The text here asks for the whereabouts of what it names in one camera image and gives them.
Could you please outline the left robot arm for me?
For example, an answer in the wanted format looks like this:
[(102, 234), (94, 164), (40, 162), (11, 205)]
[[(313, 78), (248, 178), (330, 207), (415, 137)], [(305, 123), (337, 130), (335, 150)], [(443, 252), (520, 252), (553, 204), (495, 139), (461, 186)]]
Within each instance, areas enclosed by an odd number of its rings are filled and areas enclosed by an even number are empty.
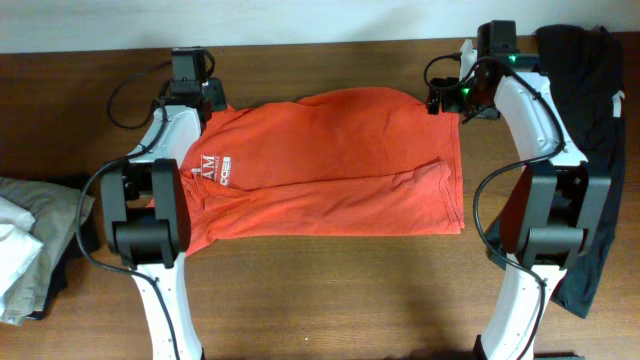
[(186, 290), (191, 222), (179, 168), (226, 98), (217, 78), (169, 87), (169, 96), (153, 100), (139, 144), (101, 176), (104, 230), (139, 291), (153, 358), (202, 359)]

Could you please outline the red t-shirt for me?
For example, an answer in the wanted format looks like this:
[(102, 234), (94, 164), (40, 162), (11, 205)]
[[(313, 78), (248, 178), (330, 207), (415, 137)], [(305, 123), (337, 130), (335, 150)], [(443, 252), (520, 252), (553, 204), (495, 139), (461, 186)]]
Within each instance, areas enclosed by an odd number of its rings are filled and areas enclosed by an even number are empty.
[(180, 169), (190, 253), (242, 237), (464, 226), (458, 119), (392, 88), (214, 113)]

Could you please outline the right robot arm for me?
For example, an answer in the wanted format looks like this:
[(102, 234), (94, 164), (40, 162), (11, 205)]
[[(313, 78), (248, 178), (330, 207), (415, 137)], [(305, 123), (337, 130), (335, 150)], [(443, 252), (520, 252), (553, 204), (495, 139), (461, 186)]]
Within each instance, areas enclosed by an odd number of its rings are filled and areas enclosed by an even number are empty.
[(610, 176), (593, 166), (570, 137), (551, 94), (551, 81), (535, 55), (508, 52), (480, 57), (451, 54), (457, 78), (434, 78), (428, 108), (472, 119), (487, 110), (506, 120), (519, 160), (487, 175), (472, 204), (476, 230), (488, 242), (479, 215), (485, 187), (522, 171), (499, 220), (499, 243), (488, 250), (505, 265), (494, 314), (473, 348), (476, 359), (531, 359), (555, 288), (591, 247), (609, 193)]

